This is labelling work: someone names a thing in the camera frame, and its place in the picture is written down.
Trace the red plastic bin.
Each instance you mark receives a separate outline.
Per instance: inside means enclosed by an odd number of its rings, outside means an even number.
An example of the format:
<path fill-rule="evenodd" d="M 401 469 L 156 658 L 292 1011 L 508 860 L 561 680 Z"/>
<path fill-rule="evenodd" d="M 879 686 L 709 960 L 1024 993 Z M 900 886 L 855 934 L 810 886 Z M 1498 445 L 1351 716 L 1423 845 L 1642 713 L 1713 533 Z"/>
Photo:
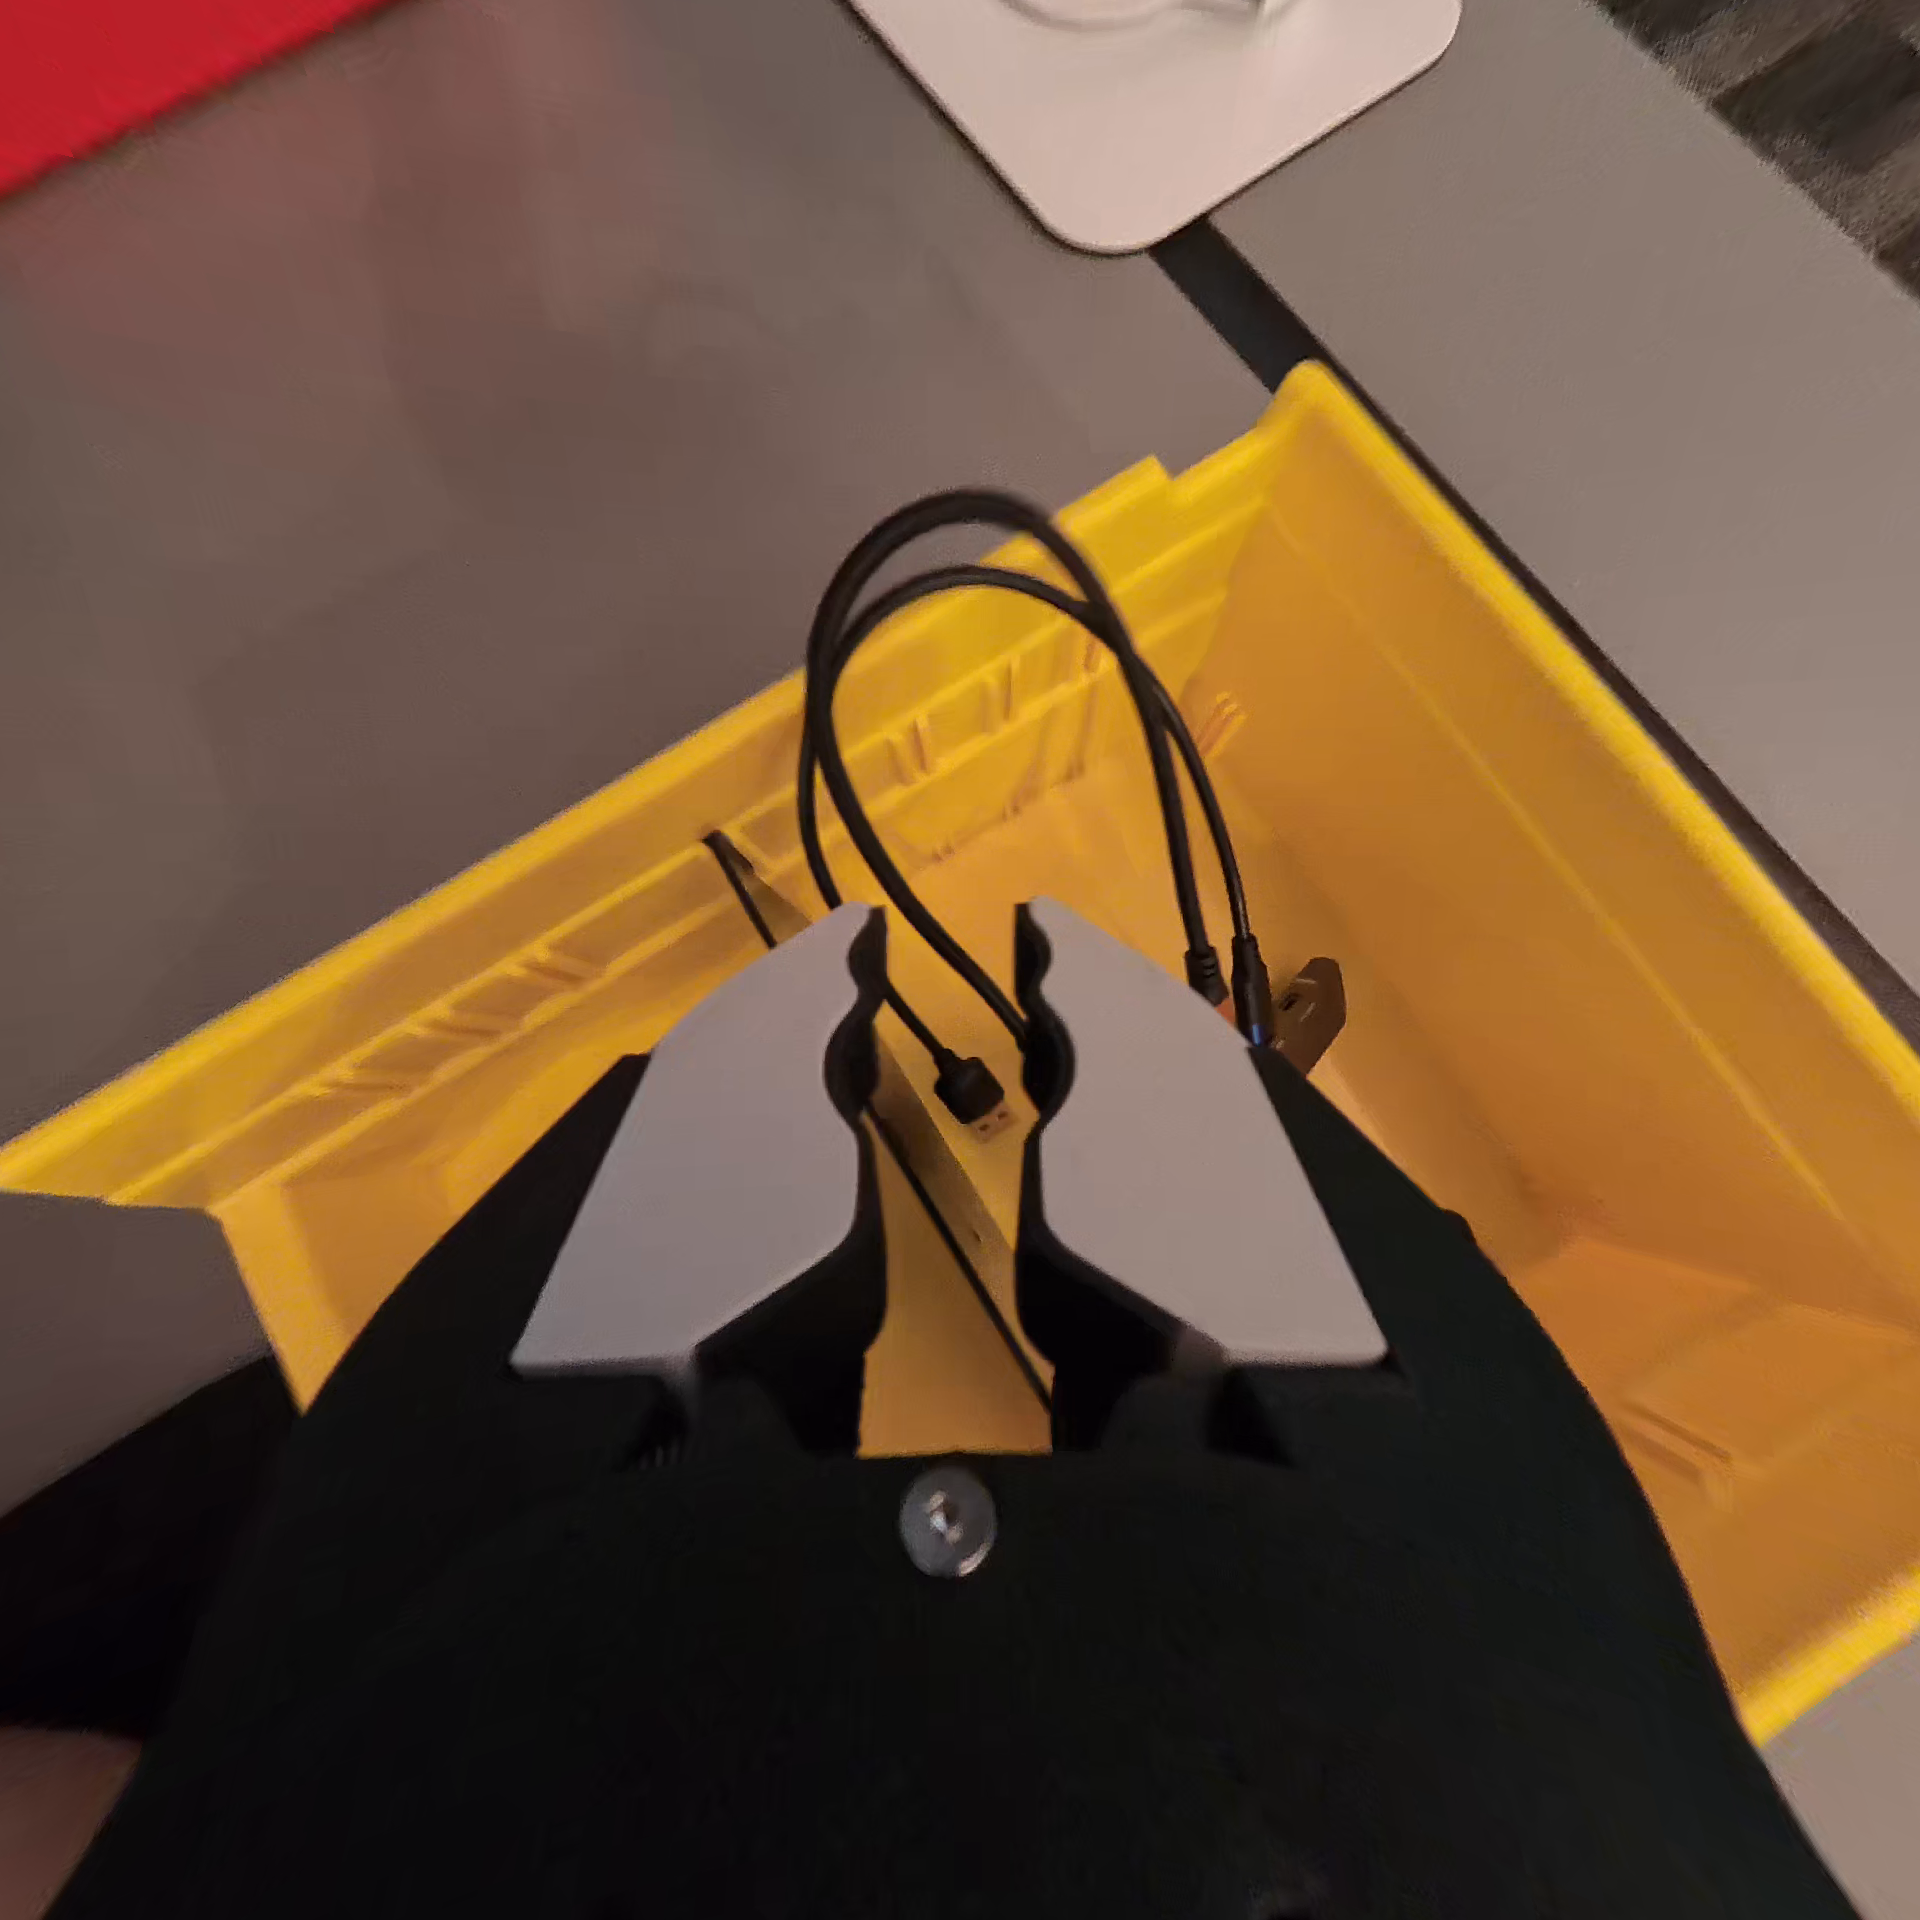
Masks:
<path fill-rule="evenodd" d="M 380 12 L 380 3 L 4 3 L 2 193 Z"/>

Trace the yellow plastic bin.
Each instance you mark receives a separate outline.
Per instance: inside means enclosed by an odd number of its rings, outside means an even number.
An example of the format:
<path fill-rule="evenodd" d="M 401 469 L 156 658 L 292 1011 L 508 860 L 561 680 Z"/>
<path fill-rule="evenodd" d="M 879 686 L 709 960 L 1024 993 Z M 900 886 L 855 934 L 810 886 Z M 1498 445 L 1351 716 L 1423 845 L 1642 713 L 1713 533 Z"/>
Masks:
<path fill-rule="evenodd" d="M 1063 512 L 1195 731 L 1313 1082 L 1463 1214 L 1599 1401 L 1745 1728 L 1916 1632 L 1916 1048 L 1316 364 Z M 297 1401 L 620 1054 L 817 912 L 800 676 L 4 1146 L 216 1218 Z"/>

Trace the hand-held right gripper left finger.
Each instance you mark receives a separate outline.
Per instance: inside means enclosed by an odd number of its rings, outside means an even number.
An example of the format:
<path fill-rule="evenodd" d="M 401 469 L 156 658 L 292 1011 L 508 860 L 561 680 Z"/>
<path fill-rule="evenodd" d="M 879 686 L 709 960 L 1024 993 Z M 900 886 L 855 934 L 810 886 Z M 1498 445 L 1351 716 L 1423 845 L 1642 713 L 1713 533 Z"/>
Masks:
<path fill-rule="evenodd" d="M 647 1054 L 512 1350 L 527 1380 L 643 1378 L 683 1427 L 741 1386 L 858 1451 L 887 1312 L 879 1085 L 887 926 L 841 906 Z"/>

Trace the white divider foot plate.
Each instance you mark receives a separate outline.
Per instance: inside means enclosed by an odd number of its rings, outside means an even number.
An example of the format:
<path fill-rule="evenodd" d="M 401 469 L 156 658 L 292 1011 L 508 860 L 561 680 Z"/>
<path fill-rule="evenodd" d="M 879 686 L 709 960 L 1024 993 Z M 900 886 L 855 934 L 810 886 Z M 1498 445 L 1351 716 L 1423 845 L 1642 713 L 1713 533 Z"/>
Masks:
<path fill-rule="evenodd" d="M 852 3 L 1024 210 L 1152 249 L 1432 70 L 1459 3 Z"/>

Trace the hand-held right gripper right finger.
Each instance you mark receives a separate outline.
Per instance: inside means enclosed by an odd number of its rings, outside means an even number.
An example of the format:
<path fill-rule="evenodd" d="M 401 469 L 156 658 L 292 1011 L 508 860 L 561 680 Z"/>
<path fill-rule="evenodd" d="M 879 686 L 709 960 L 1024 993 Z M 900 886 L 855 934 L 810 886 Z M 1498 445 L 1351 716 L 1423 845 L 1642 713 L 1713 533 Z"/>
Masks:
<path fill-rule="evenodd" d="M 1386 1333 L 1264 1083 L 1205 998 L 1059 899 L 1016 912 L 1026 1022 L 1016 1232 L 1049 1440 L 1095 1449 L 1128 1394 L 1376 1370 Z"/>

